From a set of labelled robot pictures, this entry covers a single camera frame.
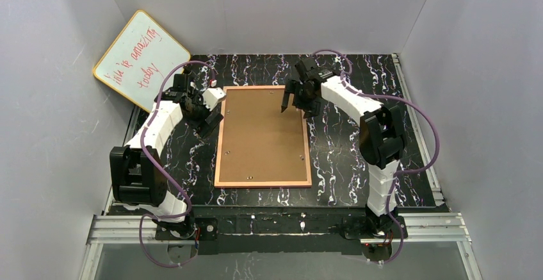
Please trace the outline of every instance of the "marble tabletop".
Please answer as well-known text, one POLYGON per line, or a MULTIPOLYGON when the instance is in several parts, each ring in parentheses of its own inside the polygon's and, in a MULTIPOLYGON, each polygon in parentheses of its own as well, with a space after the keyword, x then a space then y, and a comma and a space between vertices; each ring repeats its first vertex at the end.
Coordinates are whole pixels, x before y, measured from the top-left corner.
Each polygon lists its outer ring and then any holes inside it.
MULTIPOLYGON (((306 55, 297 54, 224 54, 192 56, 207 62, 218 71, 218 86, 284 85, 297 77, 294 64, 306 55)), ((391 55, 348 55, 353 62, 351 84, 365 93, 402 97, 402 89, 391 55)), ((322 55, 319 65, 340 69, 346 62, 335 55, 322 55)), ((209 79, 209 69, 199 71, 197 82, 209 79)), ((403 123, 407 146, 401 159, 402 169, 423 166, 418 142, 404 105, 403 123)), ((234 189, 215 188, 218 129, 207 139, 197 138, 186 124, 180 123, 163 149, 161 160, 167 171, 187 191, 193 204, 224 206, 360 206, 368 198, 368 166, 359 149, 357 123, 337 106, 326 101, 322 114, 307 119, 311 155, 312 186, 310 188, 234 189)), ((140 111, 136 130, 147 118, 140 111)), ((435 206, 425 173, 399 178, 396 194, 400 206, 435 206)))

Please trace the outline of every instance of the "gray wall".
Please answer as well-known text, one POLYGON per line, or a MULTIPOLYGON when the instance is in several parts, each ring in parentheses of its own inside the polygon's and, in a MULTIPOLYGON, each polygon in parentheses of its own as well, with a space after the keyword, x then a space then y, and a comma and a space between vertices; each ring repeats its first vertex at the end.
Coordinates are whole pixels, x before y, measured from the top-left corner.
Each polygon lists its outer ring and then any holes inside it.
POLYGON ((132 106, 91 69, 114 0, 0 0, 0 279, 76 279, 132 106))
POLYGON ((425 0, 115 0, 150 13, 191 54, 401 51, 425 0))
POLYGON ((541 279, 543 0, 428 0, 401 53, 486 279, 541 279))

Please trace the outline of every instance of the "cork board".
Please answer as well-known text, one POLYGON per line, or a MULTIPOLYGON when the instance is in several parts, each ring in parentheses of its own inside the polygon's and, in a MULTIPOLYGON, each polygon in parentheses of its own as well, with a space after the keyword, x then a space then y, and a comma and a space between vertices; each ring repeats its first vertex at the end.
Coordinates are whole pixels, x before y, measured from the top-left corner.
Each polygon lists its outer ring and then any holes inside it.
POLYGON ((284 86, 226 86, 216 187, 309 187, 311 168, 302 111, 281 113, 284 86))

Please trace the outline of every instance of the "purple cable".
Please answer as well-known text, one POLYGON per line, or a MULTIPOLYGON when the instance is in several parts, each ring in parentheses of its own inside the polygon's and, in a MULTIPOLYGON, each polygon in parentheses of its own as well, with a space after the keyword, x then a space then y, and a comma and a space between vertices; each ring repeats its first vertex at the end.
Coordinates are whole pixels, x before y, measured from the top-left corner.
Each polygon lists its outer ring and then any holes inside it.
MULTIPOLYGON (((167 179, 168 181, 174 185, 174 187, 179 191, 179 193, 182 195, 183 199, 185 200, 186 204, 187 204, 187 210, 184 212, 184 213, 181 213, 181 214, 176 214, 176 215, 166 215, 166 216, 162 216, 160 218, 177 218, 177 217, 183 217, 185 215, 187 215, 191 210, 192 210, 192 203, 190 202, 190 198, 189 196, 187 195, 187 193, 183 190, 183 188, 181 188, 181 186, 179 185, 179 183, 174 180, 172 178, 172 176, 166 172, 166 170, 158 163, 158 161, 156 161, 154 159, 154 157, 151 156, 150 152, 147 150, 147 147, 145 146, 145 142, 144 142, 144 138, 145 138, 145 134, 147 133, 147 128, 151 125, 152 121, 155 119, 156 115, 158 114, 158 108, 160 108, 160 100, 162 100, 162 91, 164 91, 164 86, 166 85, 166 82, 168 81, 168 79, 170 79, 170 77, 172 77, 172 75, 177 71, 179 70, 180 68, 184 67, 185 65, 189 65, 189 64, 200 64, 200 65, 203 65, 203 66, 206 66, 206 67, 209 67, 210 69, 213 70, 213 72, 211 73, 211 80, 215 80, 215 74, 218 74, 217 73, 217 70, 208 65, 207 63, 205 62, 201 62, 201 61, 188 61, 188 62, 184 62, 176 67, 174 67, 174 69, 168 74, 168 76, 166 76, 166 78, 164 79, 164 81, 162 82, 162 85, 160 85, 160 90, 158 92, 158 97, 156 99, 156 105, 155 105, 155 110, 152 112, 152 115, 151 115, 151 118, 149 119, 148 123, 147 123, 147 126, 145 126, 143 128, 143 131, 142 131, 142 136, 140 137, 140 145, 142 147, 142 151, 143 153, 146 155, 147 159, 149 159, 151 161, 151 163, 160 171, 160 173, 162 173, 167 179)), ((166 268, 175 268, 175 267, 180 267, 180 266, 183 266, 185 264, 187 264, 188 262, 190 262, 194 257, 190 258, 189 260, 183 262, 183 263, 178 263, 178 264, 164 264, 164 263, 160 263, 159 261, 155 260, 150 254, 149 252, 147 251, 147 249, 145 248, 144 244, 143 244, 143 237, 142 237, 142 230, 143 230, 143 220, 145 219, 145 217, 149 217, 149 218, 152 218, 154 220, 158 220, 160 221, 160 218, 155 216, 155 215, 151 215, 151 214, 145 214, 142 216, 142 218, 140 219, 140 230, 139 230, 139 235, 140 235, 140 245, 143 249, 143 252, 145 253, 145 256, 153 263, 155 263, 156 265, 160 266, 160 267, 166 267, 166 268)))
POLYGON ((342 70, 341 73, 340 73, 341 84, 345 87, 345 89, 347 89, 347 91, 349 91, 349 92, 351 92, 351 93, 353 93, 355 95, 361 96, 361 97, 367 97, 367 98, 373 98, 373 99, 390 99, 390 100, 393 100, 393 101, 398 101, 398 102, 402 102, 402 103, 404 103, 406 105, 409 105, 413 109, 415 109, 418 113, 420 113, 426 119, 426 121, 430 125, 430 128, 432 129, 432 132, 434 133, 435 152, 434 152, 434 156, 432 156, 432 159, 428 162, 428 164, 425 165, 424 167, 421 167, 421 168, 418 168, 418 169, 398 170, 398 171, 396 171, 394 173, 394 181, 392 183, 392 186, 391 186, 391 188, 389 190, 389 193, 388 193, 388 196, 387 196, 387 204, 386 204, 385 209, 386 209, 387 215, 392 219, 392 221, 398 226, 398 229, 400 230, 400 246, 398 246, 398 250, 396 251, 396 253, 394 253, 393 256, 391 256, 389 259, 387 259, 386 261, 383 262, 383 263, 390 263, 390 262, 392 262, 392 260, 396 259, 398 257, 398 255, 400 254, 401 249, 403 248, 403 240, 404 240, 403 229, 401 228, 400 223, 392 215, 392 213, 390 212, 390 209, 389 209, 390 200, 391 200, 391 197, 392 197, 392 195, 394 193, 394 189, 396 188, 396 179, 401 174, 418 174, 418 173, 420 173, 422 171, 427 170, 428 168, 430 168, 435 163, 435 161, 437 160, 437 156, 439 155, 439 148, 440 148, 440 141, 439 141, 439 135, 437 134, 437 128, 436 128, 435 124, 432 122, 432 120, 430 120, 428 115, 425 112, 423 112, 421 108, 419 108, 417 105, 415 105, 414 103, 412 103, 412 102, 410 102, 410 101, 408 101, 406 99, 402 99, 401 97, 396 97, 396 96, 391 96, 391 95, 365 94, 365 93, 362 93, 362 91, 357 90, 355 87, 351 86, 351 84, 349 84, 347 82, 347 80, 346 80, 346 75, 347 74, 351 75, 351 73, 353 71, 353 67, 352 67, 353 63, 349 59, 347 59, 347 57, 345 55, 341 54, 338 51, 334 51, 334 50, 331 50, 331 49, 321 49, 319 51, 316 51, 316 52, 312 53, 311 56, 314 56, 314 55, 316 55, 318 53, 321 53, 323 51, 329 51, 331 53, 334 53, 334 54, 342 57, 343 59, 345 59, 345 61, 347 61, 347 64, 349 65, 349 71, 345 72, 344 70, 342 70))

